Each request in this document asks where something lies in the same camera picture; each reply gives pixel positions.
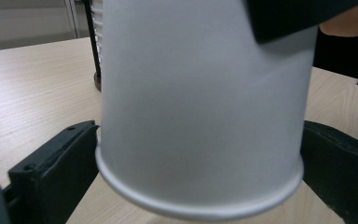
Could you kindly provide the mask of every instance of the cup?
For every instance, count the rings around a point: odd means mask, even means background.
[[[257,43],[247,10],[242,0],[104,2],[96,153],[124,198],[221,221],[298,187],[316,27]]]

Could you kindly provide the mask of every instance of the table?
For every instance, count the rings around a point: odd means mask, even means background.
[[[88,38],[0,50],[0,185],[7,170],[64,128],[101,122],[101,93],[93,83]],[[357,80],[313,68],[306,119],[358,139]],[[68,223],[185,224],[126,202],[98,175]],[[266,213],[228,223],[343,223],[302,183],[286,202]]]

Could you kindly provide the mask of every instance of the paper cup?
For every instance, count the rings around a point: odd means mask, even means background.
[[[106,182],[143,208],[228,220],[301,182],[316,28],[258,44],[242,0],[103,5]]]

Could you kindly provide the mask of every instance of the white cup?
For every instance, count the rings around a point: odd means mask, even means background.
[[[103,5],[97,162],[119,194],[162,215],[265,211],[302,179],[316,28],[258,44],[242,0]]]

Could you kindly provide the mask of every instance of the wooden table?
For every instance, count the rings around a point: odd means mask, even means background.
[[[101,122],[101,94],[93,83],[87,38],[0,50],[0,185],[7,170],[72,124]],[[313,68],[307,120],[358,139],[356,79]],[[188,223],[161,217],[124,201],[98,175],[68,223]],[[343,223],[302,183],[285,203],[229,223]]]

